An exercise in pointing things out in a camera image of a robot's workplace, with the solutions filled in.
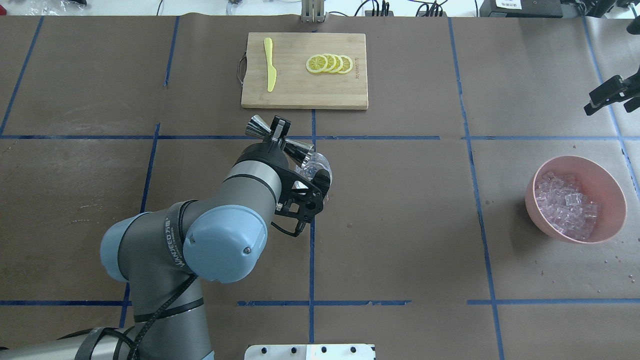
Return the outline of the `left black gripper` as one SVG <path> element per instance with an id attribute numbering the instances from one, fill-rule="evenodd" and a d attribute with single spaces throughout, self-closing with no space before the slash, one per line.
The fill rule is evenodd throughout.
<path id="1" fill-rule="evenodd" d="M 275 195 L 275 214 L 281 217 L 311 221 L 324 208 L 324 191 L 316 187 L 320 171 L 313 182 L 295 172 L 295 162 L 283 151 L 291 122 L 274 116 L 270 124 L 270 141 L 259 142 L 243 150 L 235 166 L 237 175 L 247 174 L 267 183 Z"/>

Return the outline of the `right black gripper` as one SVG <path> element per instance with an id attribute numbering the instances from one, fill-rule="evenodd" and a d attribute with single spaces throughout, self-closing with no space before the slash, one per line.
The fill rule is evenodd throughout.
<path id="1" fill-rule="evenodd" d="M 612 76 L 589 92 L 589 102 L 583 107 L 586 116 L 592 116 L 604 107 L 615 103 L 623 103 L 627 113 L 640 107 L 640 72 L 623 79 L 620 75 Z"/>

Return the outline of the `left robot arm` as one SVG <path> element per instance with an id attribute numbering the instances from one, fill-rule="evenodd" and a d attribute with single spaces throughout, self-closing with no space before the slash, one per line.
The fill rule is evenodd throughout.
<path id="1" fill-rule="evenodd" d="M 307 178 L 290 167 L 311 159 L 313 144 L 288 137 L 291 123 L 270 125 L 252 116 L 247 146 L 218 192 L 167 209 L 142 212 L 103 235 L 100 260 L 128 283 L 134 311 L 130 328 L 96 326 L 55 341 L 9 350 L 3 360 L 212 360 L 201 281 L 235 283 L 253 271 L 274 216 L 295 219 L 299 236 L 322 212 L 332 179 L 317 170 Z"/>

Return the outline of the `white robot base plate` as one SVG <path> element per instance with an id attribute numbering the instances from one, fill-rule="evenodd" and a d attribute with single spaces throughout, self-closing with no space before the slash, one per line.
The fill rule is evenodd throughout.
<path id="1" fill-rule="evenodd" d="M 245 360 L 375 360 L 374 344 L 256 344 L 249 346 Z"/>

